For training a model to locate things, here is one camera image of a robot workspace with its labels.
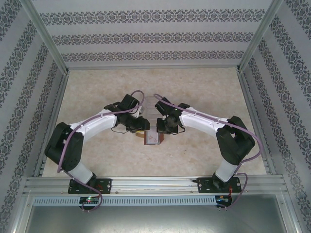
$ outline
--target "black cable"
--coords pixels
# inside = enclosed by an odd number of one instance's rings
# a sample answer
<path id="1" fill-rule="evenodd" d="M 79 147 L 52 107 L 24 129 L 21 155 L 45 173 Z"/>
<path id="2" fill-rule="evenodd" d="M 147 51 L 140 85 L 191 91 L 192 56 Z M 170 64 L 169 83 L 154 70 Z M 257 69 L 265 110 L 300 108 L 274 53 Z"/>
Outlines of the black cable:
<path id="1" fill-rule="evenodd" d="M 138 109 L 136 109 L 136 111 L 134 113 L 130 113 L 131 115 L 135 114 L 138 111 Z"/>
<path id="2" fill-rule="evenodd" d="M 115 127 L 112 127 L 112 128 L 111 128 L 111 131 L 112 131 L 112 132 L 115 132 L 115 133 L 121 133 L 121 134 L 125 134 L 125 133 L 129 132 L 129 130 L 128 130 L 128 131 L 125 131 L 125 132 L 118 132 L 118 131 L 114 131 L 114 130 L 112 130 L 112 129 L 114 129 Z"/>
<path id="3" fill-rule="evenodd" d="M 182 127 L 182 126 L 180 126 L 180 127 L 183 129 L 183 131 L 182 132 L 178 132 L 178 133 L 172 133 L 172 135 L 177 135 L 179 133 L 183 133 L 184 131 L 186 131 L 186 129 L 184 127 Z"/>

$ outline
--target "mounting plate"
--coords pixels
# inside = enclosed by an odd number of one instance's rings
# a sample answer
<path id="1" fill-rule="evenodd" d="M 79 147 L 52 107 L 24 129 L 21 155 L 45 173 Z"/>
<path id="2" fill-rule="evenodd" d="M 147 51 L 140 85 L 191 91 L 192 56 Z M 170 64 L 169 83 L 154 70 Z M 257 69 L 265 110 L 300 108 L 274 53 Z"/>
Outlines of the mounting plate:
<path id="1" fill-rule="evenodd" d="M 230 193 L 230 187 L 232 188 L 232 193 L 240 193 L 242 191 L 240 179 L 238 177 L 232 177 L 226 188 L 218 190 L 213 185 L 212 177 L 199 177 L 195 180 L 198 183 L 199 193 Z"/>
<path id="2" fill-rule="evenodd" d="M 96 179 L 95 189 L 99 190 L 101 194 L 110 194 L 112 179 Z M 69 182 L 68 188 L 69 194 L 97 194 L 93 190 L 90 190 L 81 184 L 77 183 L 73 179 Z"/>

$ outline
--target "marble surface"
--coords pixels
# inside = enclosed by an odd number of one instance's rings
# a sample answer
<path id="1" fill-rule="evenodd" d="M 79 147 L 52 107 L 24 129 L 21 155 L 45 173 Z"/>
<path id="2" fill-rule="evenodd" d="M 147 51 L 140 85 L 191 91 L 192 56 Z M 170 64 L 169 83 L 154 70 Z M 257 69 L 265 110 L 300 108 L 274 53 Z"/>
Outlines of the marble surface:
<path id="1" fill-rule="evenodd" d="M 137 89 L 146 96 L 159 93 L 172 103 L 184 102 L 213 116 L 239 116 L 253 131 L 234 68 L 71 71 L 58 123 L 84 120 Z M 256 146 L 247 157 L 257 151 Z M 106 130 L 87 141 L 82 152 L 82 161 L 97 176 L 212 175 L 221 160 L 216 139 L 191 128 L 165 135 L 157 146 L 145 146 L 143 138 L 135 134 Z M 56 164 L 47 159 L 43 176 L 65 176 L 56 170 Z M 240 171 L 266 174 L 261 157 Z"/>

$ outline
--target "patterned wallpaper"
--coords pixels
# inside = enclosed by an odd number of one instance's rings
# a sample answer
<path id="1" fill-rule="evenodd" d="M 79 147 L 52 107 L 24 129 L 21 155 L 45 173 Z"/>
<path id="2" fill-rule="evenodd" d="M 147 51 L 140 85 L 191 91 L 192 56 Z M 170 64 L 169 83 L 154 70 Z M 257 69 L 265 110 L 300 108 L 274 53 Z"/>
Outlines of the patterned wallpaper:
<path id="1" fill-rule="evenodd" d="M 18 0 L 0 0 L 0 233 L 42 150 L 63 75 Z"/>
<path id="2" fill-rule="evenodd" d="M 311 232 L 310 17 L 308 1 L 284 1 L 244 71 L 303 232 Z"/>
<path id="3" fill-rule="evenodd" d="M 271 0 L 34 0 L 69 68 L 238 65 Z"/>

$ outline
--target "wire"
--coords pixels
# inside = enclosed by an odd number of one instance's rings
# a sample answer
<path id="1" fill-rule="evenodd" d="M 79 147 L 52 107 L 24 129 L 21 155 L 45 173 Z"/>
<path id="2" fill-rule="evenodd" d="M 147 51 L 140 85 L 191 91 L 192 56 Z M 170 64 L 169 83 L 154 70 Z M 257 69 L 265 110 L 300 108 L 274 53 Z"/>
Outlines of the wire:
<path id="1" fill-rule="evenodd" d="M 125 134 L 125 133 L 129 132 L 129 130 L 127 130 L 127 131 L 125 131 L 125 132 L 118 132 L 118 131 L 112 130 L 112 129 L 114 129 L 115 127 L 112 127 L 112 128 L 111 128 L 111 131 L 112 131 L 112 132 L 121 133 L 121 134 Z"/>
<path id="2" fill-rule="evenodd" d="M 231 186 L 229 187 L 229 195 L 228 196 L 229 196 L 229 199 L 232 199 L 232 187 Z"/>
<path id="3" fill-rule="evenodd" d="M 91 117 L 91 118 L 89 118 L 89 119 L 83 121 L 83 122 L 82 122 L 80 125 L 78 125 L 74 130 L 72 130 L 72 132 L 69 134 L 69 136 L 68 136 L 68 138 L 67 138 L 67 140 L 66 140 L 66 142 L 65 142 L 65 145 L 64 145 L 64 148 L 63 148 L 63 151 L 62 151 L 62 155 L 61 155 L 60 160 L 59 160 L 59 163 L 58 163 L 57 173 L 59 173 L 59 172 L 61 172 L 61 171 L 63 170 L 63 169 L 62 169 L 62 164 L 63 164 L 64 158 L 65 158 L 65 153 L 66 153 L 66 150 L 67 150 L 67 146 L 68 146 L 68 144 L 69 144 L 69 141 L 71 140 L 73 134 L 74 134 L 82 125 L 84 125 L 84 124 L 86 124 L 86 123 L 88 123 L 88 122 L 90 122 L 90 121 L 92 121 L 92 120 L 94 120 L 94 119 L 97 119 L 97 118 L 100 118 L 100 117 L 104 117 L 104 116 L 107 116 L 107 115 L 112 115 L 112 114 L 115 115 L 115 114 L 128 113 L 128 112 L 131 112 L 131 111 L 133 111 L 133 110 L 135 110 L 135 109 L 138 109 L 138 108 L 142 105 L 142 103 L 145 101 L 145 94 L 144 94 L 142 91 L 140 91 L 140 90 L 136 90 L 136 91 L 132 92 L 131 96 L 132 96 L 134 93 L 136 93 L 136 92 L 140 92 L 140 93 L 142 94 L 142 100 L 141 100 L 141 102 L 140 102 L 137 106 L 135 106 L 134 108 L 129 109 L 129 110 L 124 110 L 124 111 L 119 111 L 119 112 L 110 112 L 110 113 L 104 113 L 104 114 L 95 115 L 95 116 L 93 116 L 93 117 Z M 87 212 L 89 213 L 89 212 L 92 212 L 92 211 L 98 209 L 98 208 L 100 207 L 100 205 L 102 204 L 102 202 L 103 202 L 103 196 L 102 196 L 101 192 L 100 192 L 99 190 L 97 190 L 97 189 L 95 189 L 95 188 L 93 188 L 93 187 L 91 187 L 91 186 L 89 186 L 89 185 L 87 185 L 87 184 L 81 182 L 80 180 L 78 180 L 77 178 L 73 177 L 73 176 L 72 176 L 71 174 L 69 174 L 68 172 L 66 172 L 66 171 L 64 171 L 64 172 L 65 172 L 68 176 L 70 176 L 72 179 L 74 179 L 77 183 L 83 185 L 83 186 L 86 187 L 86 188 L 89 188 L 89 189 L 93 190 L 94 192 L 98 193 L 98 195 L 99 195 L 100 201 L 98 202 L 98 205 L 96 205 L 96 206 L 95 206 L 93 209 L 91 209 L 91 210 L 85 210 L 85 209 L 83 208 L 83 207 L 84 207 L 84 203 L 83 203 L 83 204 L 82 204 L 82 207 L 81 207 L 82 211 L 87 211 Z"/>
<path id="4" fill-rule="evenodd" d="M 240 173 L 238 173 L 237 175 L 244 175 L 244 176 L 245 176 L 245 183 L 244 183 L 244 185 L 243 185 L 243 188 L 242 188 L 241 192 L 239 193 L 239 195 L 237 196 L 237 198 L 234 200 L 234 202 L 231 203 L 231 205 L 229 205 L 228 207 L 225 207 L 224 205 L 217 203 L 217 205 L 219 205 L 219 206 L 225 208 L 225 210 L 231 209 L 232 206 L 235 205 L 235 204 L 237 203 L 237 201 L 241 198 L 241 196 L 242 196 L 242 194 L 243 194 L 243 192 L 244 192 L 244 190 L 245 190 L 245 188 L 246 188 L 246 186 L 247 186 L 247 182 L 248 182 L 248 176 L 247 176 L 247 174 L 244 173 L 244 172 L 240 172 Z"/>
<path id="5" fill-rule="evenodd" d="M 130 113 L 131 115 L 135 114 L 138 111 L 138 109 L 136 109 L 136 111 L 134 113 Z"/>
<path id="6" fill-rule="evenodd" d="M 232 206 L 235 205 L 235 203 L 237 203 L 237 201 L 240 199 L 240 197 L 242 196 L 242 194 L 243 194 L 243 192 L 244 192 L 244 190 L 245 190 L 245 188 L 246 188 L 246 186 L 247 186 L 247 182 L 248 182 L 248 176 L 247 176 L 247 174 L 246 174 L 245 172 L 240 172 L 240 173 L 238 173 L 237 175 L 244 175 L 244 176 L 245 176 L 245 183 L 244 183 L 244 186 L 243 186 L 243 188 L 242 188 L 240 194 L 238 195 L 238 197 L 235 199 L 235 201 L 234 201 L 231 205 L 229 205 L 229 206 L 227 207 L 227 209 L 232 208 Z"/>
<path id="7" fill-rule="evenodd" d="M 255 138 L 256 141 L 257 141 L 257 143 L 258 143 L 258 146 L 259 146 L 259 152 L 258 152 L 256 155 L 254 155 L 253 157 L 251 157 L 251 158 L 242 160 L 242 161 L 240 162 L 240 164 L 238 165 L 238 167 L 235 169 L 234 173 L 237 173 L 237 171 L 240 169 L 240 167 L 242 166 L 243 163 L 258 158 L 258 157 L 260 156 L 261 152 L 263 151 L 263 144 L 262 144 L 261 140 L 260 140 L 255 134 L 253 134 L 252 132 L 248 131 L 247 129 L 244 129 L 244 128 L 238 126 L 238 125 L 230 124 L 230 123 L 228 123 L 228 122 L 219 120 L 218 118 L 214 118 L 214 117 L 211 117 L 211 116 L 207 116 L 207 115 L 205 115 L 205 114 L 203 114 L 203 113 L 200 113 L 200 112 L 197 112 L 197 111 L 192 111 L 192 110 L 188 110 L 188 109 L 184 109 L 184 108 L 178 107 L 178 106 L 176 106 L 176 105 L 174 105 L 174 104 L 171 104 L 171 103 L 168 103 L 168 102 L 162 100 L 163 97 L 160 96 L 159 94 L 154 94 L 154 97 L 155 97 L 158 101 L 161 101 L 162 103 L 165 103 L 165 104 L 168 105 L 168 106 L 171 106 L 171 107 L 173 107 L 173 108 L 176 108 L 176 109 L 185 111 L 185 112 L 187 112 L 187 113 L 196 114 L 196 115 L 198 115 L 198 116 L 201 116 L 201 117 L 204 117 L 204 118 L 206 118 L 206 119 L 209 119 L 209 120 L 218 122 L 218 123 L 220 123 L 220 124 L 228 125 L 228 126 L 230 126 L 230 127 L 233 127 L 233 128 L 238 129 L 238 130 L 241 130 L 241 131 L 243 131 L 243 132 L 245 132 L 245 133 L 251 135 L 253 138 Z"/>
<path id="8" fill-rule="evenodd" d="M 104 116 L 107 116 L 107 115 L 115 115 L 115 114 L 121 114 L 121 113 L 129 113 L 135 109 L 138 109 L 142 103 L 144 102 L 145 100 L 145 94 L 140 91 L 140 90 L 136 90 L 134 91 L 131 95 L 133 95 L 134 93 L 136 92 L 140 92 L 142 94 L 142 100 L 141 102 L 135 106 L 134 108 L 132 109 L 128 109 L 128 110 L 124 110 L 124 111 L 119 111 L 119 112 L 109 112 L 109 113 L 104 113 L 104 114 L 98 114 L 98 115 L 95 115 L 95 116 L 92 116 L 91 118 L 83 121 L 80 125 L 78 125 L 76 128 L 74 128 L 71 133 L 69 134 L 66 142 L 65 142 L 65 145 L 64 145 L 64 148 L 63 148 L 63 151 L 62 151 L 62 155 L 60 157 L 60 160 L 59 160 L 59 163 L 58 163 L 58 167 L 57 167 L 57 173 L 59 173 L 61 170 L 62 170 L 62 164 L 63 164 L 63 161 L 64 161 L 64 158 L 65 158 L 65 153 L 66 153 L 66 150 L 67 150 L 67 147 L 68 147 L 68 144 L 69 144 L 69 141 L 71 140 L 73 134 L 82 126 L 82 125 L 85 125 L 86 123 L 94 120 L 94 119 L 97 119 L 97 118 L 100 118 L 100 117 L 104 117 Z"/>
<path id="9" fill-rule="evenodd" d="M 76 181 L 77 183 L 79 183 L 79 184 L 83 185 L 84 187 L 89 188 L 89 189 L 93 190 L 94 192 L 98 193 L 98 196 L 99 196 L 99 198 L 100 198 L 98 204 L 97 204 L 93 209 L 86 210 L 86 209 L 83 208 L 83 207 L 84 207 L 84 204 L 85 204 L 86 202 L 83 202 L 83 203 L 82 203 L 82 206 L 81 206 L 82 211 L 83 211 L 83 212 L 86 211 L 86 212 L 89 213 L 89 212 L 92 212 L 92 211 L 98 209 L 98 208 L 100 207 L 100 205 L 102 204 L 102 202 L 103 202 L 103 195 L 101 194 L 101 192 L 100 192 L 99 190 L 97 190 L 96 188 L 93 188 L 93 187 L 91 187 L 91 186 L 89 186 L 89 185 L 87 185 L 87 184 L 85 184 L 85 183 L 79 181 L 77 178 L 75 178 L 74 176 L 72 176 L 70 173 L 68 173 L 68 172 L 66 172 L 66 171 L 64 171 L 64 172 L 65 172 L 68 176 L 70 176 L 74 181 Z"/>
<path id="10" fill-rule="evenodd" d="M 172 135 L 177 135 L 177 134 L 179 134 L 179 133 L 183 133 L 184 131 L 186 131 L 186 129 L 185 129 L 184 127 L 180 126 L 180 128 L 182 128 L 182 129 L 183 129 L 183 131 L 182 131 L 182 132 L 172 133 Z"/>

